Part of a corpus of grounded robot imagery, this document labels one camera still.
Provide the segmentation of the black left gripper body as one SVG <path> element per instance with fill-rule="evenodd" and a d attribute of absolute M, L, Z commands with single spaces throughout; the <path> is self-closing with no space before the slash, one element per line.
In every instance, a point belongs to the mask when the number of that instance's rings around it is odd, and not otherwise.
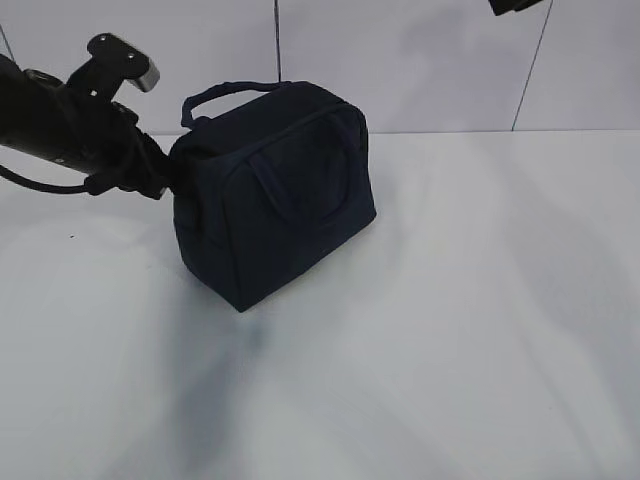
<path fill-rule="evenodd" d="M 159 144 L 138 126 L 139 117 L 113 101 L 113 130 L 101 149 L 107 161 L 84 180 L 87 193 L 98 196 L 114 188 L 160 200 L 172 185 L 172 166 Z"/>

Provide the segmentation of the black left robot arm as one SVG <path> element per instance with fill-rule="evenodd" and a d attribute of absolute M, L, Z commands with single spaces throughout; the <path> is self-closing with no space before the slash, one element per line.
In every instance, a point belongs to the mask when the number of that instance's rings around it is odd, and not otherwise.
<path fill-rule="evenodd" d="M 2 167 L 10 182 L 58 195 L 118 188 L 158 200 L 172 183 L 170 162 L 138 120 L 96 88 L 83 90 L 1 57 L 1 145 L 85 175 L 79 185 L 51 185 Z"/>

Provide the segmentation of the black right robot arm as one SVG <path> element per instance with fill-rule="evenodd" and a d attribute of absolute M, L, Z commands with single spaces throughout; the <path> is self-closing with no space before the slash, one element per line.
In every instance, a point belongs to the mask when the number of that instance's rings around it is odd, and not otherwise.
<path fill-rule="evenodd" d="M 489 5 L 495 16 L 511 12 L 521 12 L 539 4 L 542 0 L 489 0 Z"/>

